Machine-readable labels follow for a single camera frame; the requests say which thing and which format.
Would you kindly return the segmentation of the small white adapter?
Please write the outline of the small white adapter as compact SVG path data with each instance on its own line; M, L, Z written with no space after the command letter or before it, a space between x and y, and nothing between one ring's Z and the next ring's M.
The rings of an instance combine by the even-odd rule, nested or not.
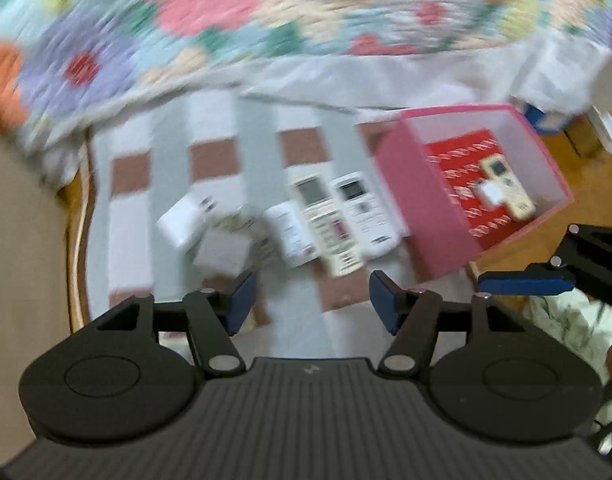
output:
M487 210L495 210L506 201L504 191L496 182L491 180L478 182L473 193Z

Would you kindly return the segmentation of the cream TCL remote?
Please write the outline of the cream TCL remote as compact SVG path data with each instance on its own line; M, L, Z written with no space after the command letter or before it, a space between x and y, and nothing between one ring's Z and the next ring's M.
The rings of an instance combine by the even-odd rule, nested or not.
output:
M490 155L480 160L484 175L499 186L504 204L515 221L526 221L536 214L533 201L524 190L504 155Z

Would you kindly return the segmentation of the white charger block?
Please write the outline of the white charger block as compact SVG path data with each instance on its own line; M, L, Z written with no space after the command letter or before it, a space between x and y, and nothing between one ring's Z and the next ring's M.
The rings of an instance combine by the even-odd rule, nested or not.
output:
M201 237L193 264L210 275L236 278L247 267L253 241L245 234L208 229Z

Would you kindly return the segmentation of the white charger with prongs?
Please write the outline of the white charger with prongs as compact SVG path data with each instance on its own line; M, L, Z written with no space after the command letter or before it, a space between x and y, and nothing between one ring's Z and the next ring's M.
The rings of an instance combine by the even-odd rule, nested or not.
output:
M174 203L155 223L166 242L178 252L196 244L213 220L217 203L210 197L188 193Z

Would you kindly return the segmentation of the keys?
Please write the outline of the keys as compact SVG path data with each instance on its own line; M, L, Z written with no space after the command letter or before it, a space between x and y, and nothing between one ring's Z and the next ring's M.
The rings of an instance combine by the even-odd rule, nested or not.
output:
M215 222L217 229L229 233L245 235L252 246L248 252L248 266L254 270L281 263L279 243L271 232L269 223L262 217L245 208Z

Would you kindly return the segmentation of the small white fan remote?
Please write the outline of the small white fan remote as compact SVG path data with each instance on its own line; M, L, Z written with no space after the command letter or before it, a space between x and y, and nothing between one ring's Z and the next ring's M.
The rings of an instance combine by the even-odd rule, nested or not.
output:
M266 209L263 218L289 268L304 266L319 257L312 234L304 227L290 200Z

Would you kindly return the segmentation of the cream Qunda remote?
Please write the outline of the cream Qunda remote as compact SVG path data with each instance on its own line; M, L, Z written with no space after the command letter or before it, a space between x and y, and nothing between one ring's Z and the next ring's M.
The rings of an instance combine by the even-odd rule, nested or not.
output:
M289 191L326 270L340 278L361 269L364 260L358 240L323 177L311 174L296 179L290 183Z

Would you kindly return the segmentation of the green crumpled cloth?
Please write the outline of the green crumpled cloth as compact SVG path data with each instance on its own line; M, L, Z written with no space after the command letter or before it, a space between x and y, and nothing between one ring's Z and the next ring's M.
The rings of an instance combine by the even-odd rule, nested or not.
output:
M600 432L599 451L612 460L612 307L573 289L530 297L523 314L587 362L608 388L594 426Z

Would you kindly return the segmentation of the pink cardboard box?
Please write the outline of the pink cardboard box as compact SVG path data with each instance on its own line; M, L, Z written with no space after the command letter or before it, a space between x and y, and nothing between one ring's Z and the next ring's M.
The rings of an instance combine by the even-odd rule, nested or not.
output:
M422 281L454 272L486 254L466 213L449 197L431 144L486 129L507 157L532 200L536 217L495 248L519 240L558 214L573 194L556 161L530 123L509 104L457 105L404 110L385 133L374 160L411 235L408 243Z

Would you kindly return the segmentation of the beige wooden cabinet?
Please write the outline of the beige wooden cabinet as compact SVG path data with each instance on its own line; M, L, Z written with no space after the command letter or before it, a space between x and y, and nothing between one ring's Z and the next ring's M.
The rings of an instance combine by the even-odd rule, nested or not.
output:
M0 139L0 465L34 438L21 374L71 333L65 223L54 195Z

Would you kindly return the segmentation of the white TCL remote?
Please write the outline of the white TCL remote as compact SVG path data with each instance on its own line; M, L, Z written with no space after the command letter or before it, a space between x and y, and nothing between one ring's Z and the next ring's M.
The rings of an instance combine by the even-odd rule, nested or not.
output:
M370 181L361 172L352 172L334 179L331 185L364 258L373 260L392 252L400 235Z

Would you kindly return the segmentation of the cardboard boxes under bed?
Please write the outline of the cardboard boxes under bed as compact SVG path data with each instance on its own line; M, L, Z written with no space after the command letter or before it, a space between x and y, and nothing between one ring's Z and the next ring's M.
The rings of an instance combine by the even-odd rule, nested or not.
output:
M512 96L546 113L588 113L600 143L612 154L612 48L546 32L535 40Z

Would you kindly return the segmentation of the striped checkered floor mat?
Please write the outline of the striped checkered floor mat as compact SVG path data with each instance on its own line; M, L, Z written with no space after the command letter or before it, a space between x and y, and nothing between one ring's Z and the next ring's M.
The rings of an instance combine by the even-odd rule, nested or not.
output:
M195 264L191 236L176 244L161 232L165 214L186 231L222 220L257 234L263 213L288 199L291 181L354 171L391 208L372 160L387 129L381 113L276 105L213 90L178 96L97 131L90 144L90 314L132 295L178 300L204 286L225 286L225 278ZM253 264L257 308L234 340L245 359L376 358L390 335L369 304L369 274L382 270L402 286L422 281L406 245L342 278L317 261L291 269L278 252Z

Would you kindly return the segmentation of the floral quilted bedspread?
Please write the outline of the floral quilted bedspread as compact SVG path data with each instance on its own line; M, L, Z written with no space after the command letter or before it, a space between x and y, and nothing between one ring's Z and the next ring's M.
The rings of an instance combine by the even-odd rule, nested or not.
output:
M0 0L0 125L244 60L477 49L545 29L612 48L612 0Z

